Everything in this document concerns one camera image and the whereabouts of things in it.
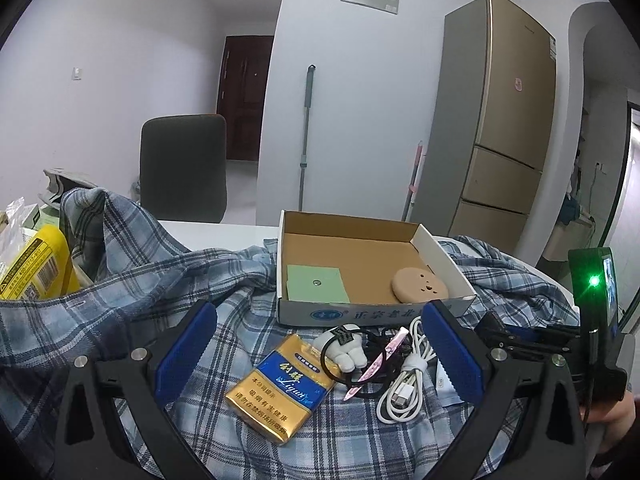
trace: plastic bag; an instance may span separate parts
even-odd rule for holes
[[[29,216],[29,209],[24,206],[24,197],[11,202],[6,207],[6,215],[9,225],[0,233],[0,278],[27,242],[22,231],[22,225]]]
[[[48,300],[79,289],[65,235],[45,225],[0,280],[0,300]]]

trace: plaid shirt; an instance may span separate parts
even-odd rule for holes
[[[224,479],[421,479],[471,412],[443,408],[425,374],[423,412],[406,424],[381,424],[375,401],[342,402],[337,386],[284,446],[251,430],[223,400],[292,329],[275,319],[276,241],[237,253],[189,252],[140,206],[103,189],[68,193],[60,226],[74,261],[95,285],[50,301],[0,302],[0,416],[24,453],[51,478],[58,409],[68,369],[79,355],[122,358],[175,326],[200,299],[222,301],[218,328],[180,398],[172,421],[207,468]],[[488,245],[464,238],[482,258],[443,242],[478,298],[460,320],[472,327],[490,308],[508,323],[576,324],[564,296]],[[320,330],[295,330],[311,341]],[[141,465],[159,475],[126,404],[118,411]],[[479,476],[499,464],[521,407],[514,405]]]

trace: small screen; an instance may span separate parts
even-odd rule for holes
[[[616,293],[616,279],[613,274],[613,259],[604,258],[604,280],[607,287],[607,324],[610,326],[614,317],[618,315],[618,295]]]

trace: yellow package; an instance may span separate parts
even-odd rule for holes
[[[326,360],[329,371],[340,368]],[[334,387],[320,352],[299,336],[287,337],[225,399],[249,426],[276,444],[286,443]]]
[[[80,289],[65,235],[45,225],[0,281],[2,300],[48,300]]]

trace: wooden door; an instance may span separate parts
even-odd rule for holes
[[[226,38],[218,113],[226,119],[226,158],[258,160],[273,36]]]

